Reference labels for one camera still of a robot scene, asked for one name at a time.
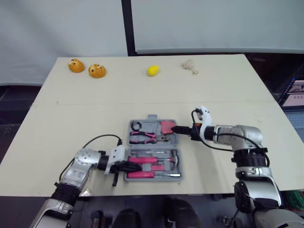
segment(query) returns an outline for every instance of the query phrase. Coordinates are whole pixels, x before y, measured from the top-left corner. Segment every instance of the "orange toy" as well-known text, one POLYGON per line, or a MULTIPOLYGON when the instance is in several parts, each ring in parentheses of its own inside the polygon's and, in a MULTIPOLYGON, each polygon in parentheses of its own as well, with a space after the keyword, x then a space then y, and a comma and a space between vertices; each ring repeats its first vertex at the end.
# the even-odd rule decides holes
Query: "orange toy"
POLYGON ((79 61, 76 58, 73 58, 69 63, 68 63, 68 68, 70 68, 71 71, 75 73, 80 73, 84 71, 85 65, 79 61))
POLYGON ((99 64, 92 64, 89 67, 89 74, 91 77, 100 78, 105 76, 106 70, 104 66, 101 66, 99 64))

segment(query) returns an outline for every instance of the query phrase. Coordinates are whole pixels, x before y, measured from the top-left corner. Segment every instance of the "screwdriver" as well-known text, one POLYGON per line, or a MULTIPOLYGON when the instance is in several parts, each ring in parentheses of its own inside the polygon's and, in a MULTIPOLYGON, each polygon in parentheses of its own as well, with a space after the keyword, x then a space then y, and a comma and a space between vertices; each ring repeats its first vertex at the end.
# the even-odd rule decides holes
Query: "screwdriver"
POLYGON ((158 174, 154 172, 144 172, 144 171, 128 173, 128 178, 154 178, 155 176, 180 177, 181 174, 180 173, 158 174))
POLYGON ((175 160, 173 158, 156 158, 156 157, 129 158, 129 162, 134 162, 137 164, 157 163, 162 161, 174 162, 175 160))

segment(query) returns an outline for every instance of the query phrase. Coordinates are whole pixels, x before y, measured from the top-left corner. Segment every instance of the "tool kit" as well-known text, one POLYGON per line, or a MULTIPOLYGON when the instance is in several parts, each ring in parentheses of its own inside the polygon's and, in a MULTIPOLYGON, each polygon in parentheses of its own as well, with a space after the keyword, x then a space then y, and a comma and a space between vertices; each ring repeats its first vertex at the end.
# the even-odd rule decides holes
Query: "tool kit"
POLYGON ((178 135, 171 128, 174 120, 159 120, 148 115, 145 120, 131 120, 128 160, 142 166, 142 171, 126 173, 126 181, 181 181, 182 162, 178 135))

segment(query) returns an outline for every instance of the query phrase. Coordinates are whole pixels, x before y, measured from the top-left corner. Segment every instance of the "lemon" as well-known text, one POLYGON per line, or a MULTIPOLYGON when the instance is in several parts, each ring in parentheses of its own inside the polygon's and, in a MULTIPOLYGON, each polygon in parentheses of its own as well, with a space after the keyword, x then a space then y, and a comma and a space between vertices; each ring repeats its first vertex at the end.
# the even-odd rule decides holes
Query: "lemon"
POLYGON ((160 68, 158 67, 158 65, 153 65, 148 68, 147 73, 149 76, 155 76, 159 70, 160 70, 160 68))

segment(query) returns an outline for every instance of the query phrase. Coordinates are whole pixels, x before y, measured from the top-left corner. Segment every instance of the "pink pliers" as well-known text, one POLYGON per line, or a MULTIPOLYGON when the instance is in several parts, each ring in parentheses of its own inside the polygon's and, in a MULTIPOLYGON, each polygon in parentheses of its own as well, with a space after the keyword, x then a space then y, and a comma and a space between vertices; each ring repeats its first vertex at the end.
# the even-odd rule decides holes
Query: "pink pliers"
POLYGON ((148 133, 148 132, 131 132, 130 135, 144 135, 150 137, 145 141, 137 141, 137 140, 130 140, 130 144, 148 144, 148 143, 157 143, 157 141, 167 142, 169 138, 162 135, 156 135, 155 133, 148 133))

